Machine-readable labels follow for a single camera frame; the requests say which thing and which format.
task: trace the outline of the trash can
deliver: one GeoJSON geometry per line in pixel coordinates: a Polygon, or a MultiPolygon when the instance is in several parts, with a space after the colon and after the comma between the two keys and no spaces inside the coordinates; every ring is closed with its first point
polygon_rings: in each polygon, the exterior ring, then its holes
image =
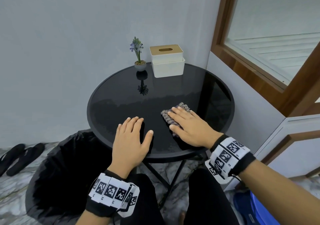
{"type": "Polygon", "coordinates": [[[42,224],[75,224],[94,180],[112,161],[112,150],[91,130],[60,142],[40,164],[26,191],[27,215],[42,224]]]}
{"type": "Polygon", "coordinates": [[[248,225],[280,225],[251,191],[236,193],[233,203],[248,225]]]}

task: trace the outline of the foot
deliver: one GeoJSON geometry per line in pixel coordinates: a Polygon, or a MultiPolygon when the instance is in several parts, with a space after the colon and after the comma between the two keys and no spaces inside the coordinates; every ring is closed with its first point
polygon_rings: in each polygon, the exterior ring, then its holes
{"type": "Polygon", "coordinates": [[[179,214],[179,225],[183,225],[184,219],[186,218],[186,212],[181,211],[179,214]]]}

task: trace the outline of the hand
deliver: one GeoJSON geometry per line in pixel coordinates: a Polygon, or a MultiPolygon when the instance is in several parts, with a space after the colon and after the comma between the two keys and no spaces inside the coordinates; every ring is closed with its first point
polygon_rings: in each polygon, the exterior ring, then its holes
{"type": "Polygon", "coordinates": [[[168,115],[181,125],[183,130],[176,125],[170,125],[170,130],[192,146],[204,146],[210,149],[216,140],[223,135],[223,133],[213,130],[192,110],[190,113],[181,107],[173,107],[172,110],[174,113],[168,112],[168,115]]]}
{"type": "Polygon", "coordinates": [[[140,143],[140,129],[143,118],[127,118],[118,125],[115,141],[112,147],[112,163],[108,170],[126,179],[130,171],[138,166],[149,151],[153,131],[146,134],[140,143]]]}

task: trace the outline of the black trash bag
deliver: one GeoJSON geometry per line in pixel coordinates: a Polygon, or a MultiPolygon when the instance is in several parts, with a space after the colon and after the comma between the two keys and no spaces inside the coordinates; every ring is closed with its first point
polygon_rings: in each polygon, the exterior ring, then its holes
{"type": "Polygon", "coordinates": [[[60,142],[31,178],[26,191],[27,215],[42,224],[75,224],[92,183],[111,160],[112,150],[90,130],[60,142]]]}

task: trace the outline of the gray rag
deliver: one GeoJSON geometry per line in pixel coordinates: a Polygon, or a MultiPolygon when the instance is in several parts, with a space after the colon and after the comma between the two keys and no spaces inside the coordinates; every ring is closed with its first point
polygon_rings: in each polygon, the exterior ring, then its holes
{"type": "MultiPolygon", "coordinates": [[[[190,113],[190,109],[189,109],[189,107],[186,105],[186,104],[183,104],[182,102],[181,103],[179,103],[177,106],[176,106],[176,108],[177,107],[182,107],[184,110],[186,110],[188,113],[190,113]]],[[[165,121],[169,124],[169,125],[176,125],[176,126],[179,126],[181,129],[183,129],[182,127],[181,127],[181,125],[179,125],[177,122],[175,122],[169,115],[168,115],[168,112],[173,112],[171,109],[169,109],[169,110],[163,110],[162,112],[161,112],[161,115],[162,115],[162,117],[165,119],[165,121]]],[[[172,133],[172,135],[173,135],[173,137],[179,137],[176,133],[172,133]]]]}

